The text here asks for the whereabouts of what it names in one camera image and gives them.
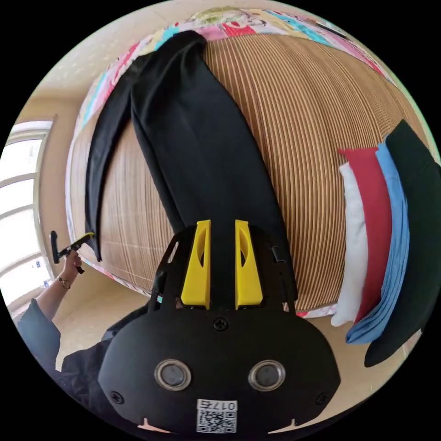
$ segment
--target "window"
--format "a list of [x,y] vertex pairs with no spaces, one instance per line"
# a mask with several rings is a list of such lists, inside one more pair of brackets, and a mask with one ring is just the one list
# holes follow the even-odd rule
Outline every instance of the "window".
[[0,290],[8,306],[27,302],[53,279],[38,211],[39,168],[51,125],[16,124],[0,157]]

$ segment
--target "wristwatch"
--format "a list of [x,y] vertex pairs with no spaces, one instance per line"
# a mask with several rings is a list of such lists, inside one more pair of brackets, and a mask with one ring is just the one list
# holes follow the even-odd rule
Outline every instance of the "wristwatch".
[[63,285],[63,288],[70,289],[70,283],[67,280],[63,280],[60,276],[57,277],[57,280],[61,282],[61,285]]

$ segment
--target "wrist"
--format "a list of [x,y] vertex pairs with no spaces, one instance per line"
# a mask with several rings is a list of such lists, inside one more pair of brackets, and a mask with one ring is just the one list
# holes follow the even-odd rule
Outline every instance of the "wrist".
[[75,281],[77,275],[76,274],[72,274],[72,273],[67,272],[67,271],[62,271],[61,274],[59,275],[59,277],[61,277],[61,279],[65,280],[66,282],[69,283],[69,285],[72,286],[72,284]]

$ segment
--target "white pillow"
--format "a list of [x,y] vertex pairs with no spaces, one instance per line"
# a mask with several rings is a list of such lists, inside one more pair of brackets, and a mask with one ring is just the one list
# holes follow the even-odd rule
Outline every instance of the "white pillow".
[[346,255],[337,312],[331,318],[333,326],[355,320],[362,302],[364,279],[368,270],[368,236],[362,197],[349,162],[340,166],[339,170],[345,187]]

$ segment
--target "red pillow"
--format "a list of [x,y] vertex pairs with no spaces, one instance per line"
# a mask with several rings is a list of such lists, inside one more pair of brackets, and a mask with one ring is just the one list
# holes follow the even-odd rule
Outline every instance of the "red pillow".
[[389,257],[392,213],[386,180],[375,152],[377,147],[339,150],[354,172],[363,202],[367,234],[367,272],[362,303],[354,323],[364,318],[380,301],[381,287]]

